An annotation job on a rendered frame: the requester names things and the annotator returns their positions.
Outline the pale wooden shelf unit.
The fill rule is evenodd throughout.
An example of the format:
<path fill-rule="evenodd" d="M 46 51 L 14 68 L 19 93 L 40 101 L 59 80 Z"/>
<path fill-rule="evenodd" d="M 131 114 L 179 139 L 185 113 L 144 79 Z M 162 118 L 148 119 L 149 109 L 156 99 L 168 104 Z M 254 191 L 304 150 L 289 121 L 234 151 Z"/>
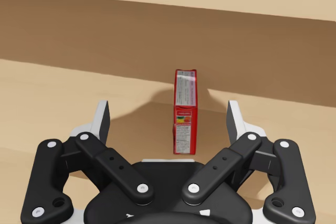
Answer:
<path fill-rule="evenodd" d="M 336 208 L 336 0 L 0 0 L 0 59 L 102 74 L 127 121 L 197 70 L 198 154 L 228 100 L 296 141 L 314 207 Z"/>

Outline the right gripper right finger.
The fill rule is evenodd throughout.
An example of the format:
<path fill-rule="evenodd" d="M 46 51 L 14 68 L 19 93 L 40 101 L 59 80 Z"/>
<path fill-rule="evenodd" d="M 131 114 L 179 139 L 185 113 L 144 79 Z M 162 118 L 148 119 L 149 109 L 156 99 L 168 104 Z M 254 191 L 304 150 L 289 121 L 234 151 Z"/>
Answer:
<path fill-rule="evenodd" d="M 183 186 L 182 199 L 201 208 L 218 224 L 315 224 L 308 181 L 296 142 L 271 142 L 263 128 L 244 121 L 237 101 L 227 106 L 230 146 L 218 152 Z M 252 209 L 238 189 L 259 171 L 273 192 L 260 209 Z"/>

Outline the red carton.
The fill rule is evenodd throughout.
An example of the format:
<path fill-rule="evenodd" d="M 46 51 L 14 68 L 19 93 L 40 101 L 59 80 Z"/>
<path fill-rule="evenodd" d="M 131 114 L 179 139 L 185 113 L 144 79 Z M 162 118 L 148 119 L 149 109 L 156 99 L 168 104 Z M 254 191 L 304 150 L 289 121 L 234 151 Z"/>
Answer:
<path fill-rule="evenodd" d="M 197 71 L 175 71 L 173 107 L 174 154 L 196 154 L 198 100 Z"/>

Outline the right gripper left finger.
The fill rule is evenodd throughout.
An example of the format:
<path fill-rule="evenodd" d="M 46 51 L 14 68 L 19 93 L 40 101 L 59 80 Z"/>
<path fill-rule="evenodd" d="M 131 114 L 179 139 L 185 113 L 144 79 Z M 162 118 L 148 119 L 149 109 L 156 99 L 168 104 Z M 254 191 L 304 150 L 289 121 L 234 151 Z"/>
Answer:
<path fill-rule="evenodd" d="M 66 142 L 49 139 L 37 146 L 20 215 L 22 224 L 62 224 L 71 219 L 74 207 L 63 188 L 69 174 L 79 170 L 99 189 L 113 182 L 137 205 L 153 201 L 153 186 L 106 146 L 109 127 L 109 105 L 102 100 L 92 122 L 74 128 Z"/>

